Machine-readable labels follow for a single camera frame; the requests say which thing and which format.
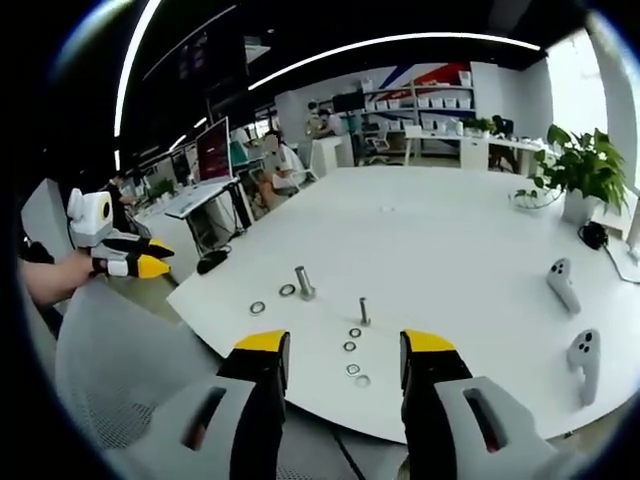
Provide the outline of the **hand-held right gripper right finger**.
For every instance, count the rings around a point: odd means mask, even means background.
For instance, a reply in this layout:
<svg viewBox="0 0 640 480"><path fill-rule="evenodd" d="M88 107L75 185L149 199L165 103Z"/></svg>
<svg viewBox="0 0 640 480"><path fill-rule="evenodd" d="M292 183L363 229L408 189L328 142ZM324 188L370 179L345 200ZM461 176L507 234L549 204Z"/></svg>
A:
<svg viewBox="0 0 640 480"><path fill-rule="evenodd" d="M413 479L578 479L589 460L540 437L531 412L433 333L400 334L401 418Z"/></svg>

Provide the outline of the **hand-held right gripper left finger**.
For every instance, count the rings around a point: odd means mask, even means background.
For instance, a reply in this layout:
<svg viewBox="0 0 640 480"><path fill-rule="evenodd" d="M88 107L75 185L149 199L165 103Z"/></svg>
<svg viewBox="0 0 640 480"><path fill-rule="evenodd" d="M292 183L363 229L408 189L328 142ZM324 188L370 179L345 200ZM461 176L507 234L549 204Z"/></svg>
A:
<svg viewBox="0 0 640 480"><path fill-rule="evenodd" d="M123 479L273 479L285 423L290 334L239 341L214 376L161 404L146 433L115 452Z"/></svg>

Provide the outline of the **person's left hand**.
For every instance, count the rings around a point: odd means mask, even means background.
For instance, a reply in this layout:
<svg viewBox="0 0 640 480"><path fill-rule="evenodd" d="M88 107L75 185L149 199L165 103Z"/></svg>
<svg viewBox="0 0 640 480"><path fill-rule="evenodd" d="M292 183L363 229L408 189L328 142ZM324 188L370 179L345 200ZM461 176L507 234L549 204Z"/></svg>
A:
<svg viewBox="0 0 640 480"><path fill-rule="evenodd" d="M91 278L107 272L107 261L94 258L83 250L74 251L68 259L69 275L74 288L87 283Z"/></svg>

